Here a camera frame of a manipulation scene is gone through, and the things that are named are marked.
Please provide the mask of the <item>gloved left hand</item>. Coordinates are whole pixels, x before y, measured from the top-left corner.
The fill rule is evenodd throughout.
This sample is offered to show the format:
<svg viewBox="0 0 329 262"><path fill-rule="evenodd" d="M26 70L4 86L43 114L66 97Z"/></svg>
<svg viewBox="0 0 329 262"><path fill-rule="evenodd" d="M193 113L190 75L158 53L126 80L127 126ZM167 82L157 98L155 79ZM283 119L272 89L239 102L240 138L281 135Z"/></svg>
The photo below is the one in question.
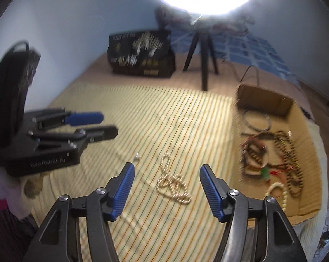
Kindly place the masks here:
<svg viewBox="0 0 329 262"><path fill-rule="evenodd" d="M50 172L43 172L13 178L0 167L0 200L7 201L10 212L17 219L24 219L31 213L34 199L42 192L44 177L49 174Z"/></svg>

